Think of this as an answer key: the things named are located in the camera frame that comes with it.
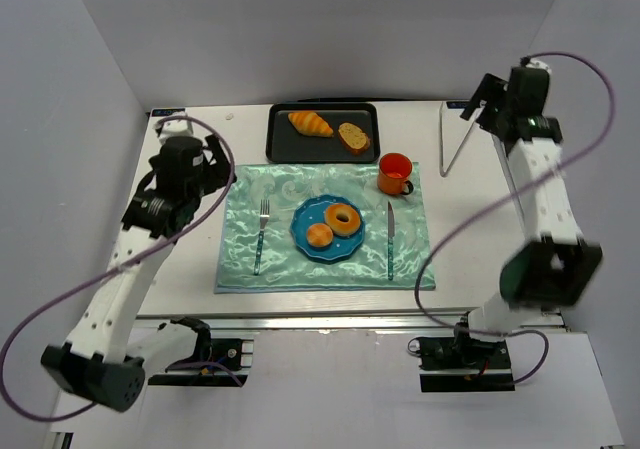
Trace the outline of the glazed donut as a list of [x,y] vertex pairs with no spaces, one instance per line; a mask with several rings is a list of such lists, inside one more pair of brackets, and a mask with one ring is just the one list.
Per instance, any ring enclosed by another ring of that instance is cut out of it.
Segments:
[[331,204],[326,208],[324,216],[325,223],[340,237],[349,237],[355,234],[361,226],[361,216],[349,204]]

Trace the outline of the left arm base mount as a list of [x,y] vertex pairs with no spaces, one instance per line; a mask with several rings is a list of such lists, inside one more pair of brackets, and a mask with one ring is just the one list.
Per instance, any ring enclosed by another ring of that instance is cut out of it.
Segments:
[[186,316],[171,319],[169,324],[194,332],[195,349],[188,358],[151,376],[149,386],[242,387],[246,383],[253,361],[252,337],[216,336],[207,323]]

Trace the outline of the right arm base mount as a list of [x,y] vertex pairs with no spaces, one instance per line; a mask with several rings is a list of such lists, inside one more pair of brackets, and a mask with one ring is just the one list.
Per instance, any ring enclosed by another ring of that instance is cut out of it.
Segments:
[[419,359],[422,393],[488,393],[515,390],[505,342],[467,337],[416,337],[407,344]]

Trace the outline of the metal tongs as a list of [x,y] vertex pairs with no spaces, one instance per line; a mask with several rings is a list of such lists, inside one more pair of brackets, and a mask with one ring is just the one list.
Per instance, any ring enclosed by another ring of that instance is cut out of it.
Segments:
[[476,113],[469,120],[461,117],[464,110],[447,109],[443,101],[438,115],[439,174],[449,176],[462,152],[476,132]]

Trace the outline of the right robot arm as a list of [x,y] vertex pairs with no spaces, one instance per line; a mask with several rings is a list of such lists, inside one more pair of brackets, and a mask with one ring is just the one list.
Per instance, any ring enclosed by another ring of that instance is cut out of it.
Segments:
[[539,312],[574,307],[602,261],[570,206],[560,124],[543,114],[550,76],[536,59],[513,67],[507,80],[486,74],[461,113],[494,137],[525,238],[501,269],[497,293],[458,325],[481,348]]

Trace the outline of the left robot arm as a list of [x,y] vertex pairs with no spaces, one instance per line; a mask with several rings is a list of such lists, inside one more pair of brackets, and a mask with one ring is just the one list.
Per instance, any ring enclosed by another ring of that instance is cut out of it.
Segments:
[[226,143],[193,133],[183,112],[158,121],[161,147],[122,217],[107,275],[77,325],[41,364],[60,388],[117,412],[134,405],[146,380],[174,364],[199,367],[212,355],[210,327],[181,316],[137,343],[129,340],[138,311],[178,240],[205,220],[209,194],[224,198],[235,182]]

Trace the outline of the round bread roll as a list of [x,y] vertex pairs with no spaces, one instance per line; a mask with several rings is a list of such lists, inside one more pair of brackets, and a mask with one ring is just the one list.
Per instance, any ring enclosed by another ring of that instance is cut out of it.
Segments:
[[306,231],[307,243],[314,248],[325,248],[333,241],[334,233],[332,229],[324,223],[315,223],[309,226]]

